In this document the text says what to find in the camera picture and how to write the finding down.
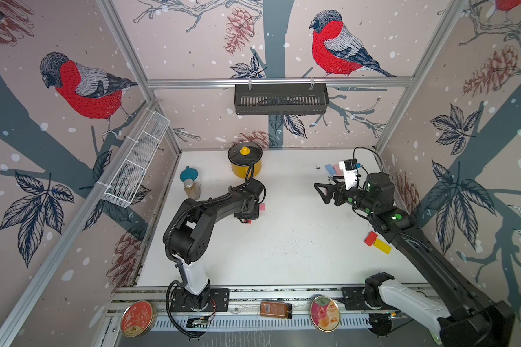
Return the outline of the blue block far right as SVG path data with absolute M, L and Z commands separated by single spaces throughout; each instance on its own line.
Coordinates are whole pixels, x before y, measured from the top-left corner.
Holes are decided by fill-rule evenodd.
M 325 165 L 325 169 L 328 171 L 330 176 L 334 176 L 336 174 L 336 171 L 331 164 Z

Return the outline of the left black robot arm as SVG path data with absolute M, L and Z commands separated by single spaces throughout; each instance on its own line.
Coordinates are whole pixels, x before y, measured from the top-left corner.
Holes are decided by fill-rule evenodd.
M 229 187 L 225 195 L 201 201 L 184 200 L 163 235 L 166 256 L 178 269 L 181 281 L 177 284 L 192 310 L 205 309 L 211 299 L 211 282 L 201 257 L 207 250 L 215 224 L 230 215 L 243 224 L 259 217 L 266 188 L 253 178 L 254 173 L 251 164 L 244 182 Z

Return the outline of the black hanging shelf basket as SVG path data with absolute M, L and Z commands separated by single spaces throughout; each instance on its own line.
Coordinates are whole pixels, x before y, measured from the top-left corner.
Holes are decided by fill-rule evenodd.
M 236 85 L 234 110 L 239 116 L 325 114 L 329 105 L 326 84 Z

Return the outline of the brown spice jar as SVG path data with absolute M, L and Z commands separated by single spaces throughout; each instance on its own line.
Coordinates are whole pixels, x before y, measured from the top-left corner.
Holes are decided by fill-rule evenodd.
M 201 185 L 193 179 L 185 179 L 183 182 L 184 191 L 188 198 L 199 200 L 201 197 Z

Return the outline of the red round tin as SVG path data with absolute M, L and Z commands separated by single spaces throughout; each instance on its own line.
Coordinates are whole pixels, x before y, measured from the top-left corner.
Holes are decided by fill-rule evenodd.
M 127 308 L 120 323 L 121 333 L 126 338 L 137 338 L 145 335 L 156 323 L 157 312 L 155 306 L 148 301 L 133 303 Z

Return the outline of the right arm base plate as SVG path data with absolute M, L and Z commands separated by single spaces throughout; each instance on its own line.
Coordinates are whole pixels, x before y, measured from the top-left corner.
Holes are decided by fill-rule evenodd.
M 372 311 L 395 311 L 395 307 L 391 307 L 387 304 L 378 304 L 377 306 L 370 306 L 366 303 L 364 297 L 364 288 L 362 286 L 346 286 L 341 288 L 342 297 L 339 299 L 343 303 L 346 310 L 350 311 L 361 311 L 361 310 L 372 310 Z

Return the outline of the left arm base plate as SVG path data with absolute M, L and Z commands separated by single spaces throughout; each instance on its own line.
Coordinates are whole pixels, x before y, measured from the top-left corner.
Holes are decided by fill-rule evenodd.
M 177 286 L 166 295 L 170 312 L 226 312 L 230 303 L 230 290 L 226 288 L 205 289 L 198 296 Z

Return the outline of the pink round cup lid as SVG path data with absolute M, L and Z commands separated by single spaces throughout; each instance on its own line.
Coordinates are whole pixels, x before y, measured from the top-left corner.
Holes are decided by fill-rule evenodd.
M 340 326 L 340 308 L 328 296 L 317 296 L 312 300 L 310 316 L 315 327 L 322 332 L 331 333 Z

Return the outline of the brown packet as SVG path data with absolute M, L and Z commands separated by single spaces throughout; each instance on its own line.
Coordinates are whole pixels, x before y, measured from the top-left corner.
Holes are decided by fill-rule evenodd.
M 292 305 L 286 302 L 263 301 L 260 303 L 260 316 L 268 318 L 292 319 Z

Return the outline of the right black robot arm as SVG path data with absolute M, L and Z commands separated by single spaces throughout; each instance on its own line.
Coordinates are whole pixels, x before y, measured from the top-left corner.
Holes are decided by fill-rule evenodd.
M 512 308 L 493 302 L 431 245 L 415 220 L 395 205 L 395 186 L 387 174 L 370 173 L 362 188 L 339 181 L 314 187 L 325 204 L 348 204 L 365 212 L 373 230 L 404 254 L 441 299 L 434 302 L 380 272 L 366 279 L 368 307 L 399 309 L 437 335 L 443 346 L 509 345 L 515 325 Z

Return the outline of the glass lid yellow knob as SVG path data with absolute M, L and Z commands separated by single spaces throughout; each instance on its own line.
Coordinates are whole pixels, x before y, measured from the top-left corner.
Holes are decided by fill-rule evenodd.
M 246 167 L 262 159 L 263 149 L 256 143 L 236 143 L 229 148 L 227 156 L 231 164 Z

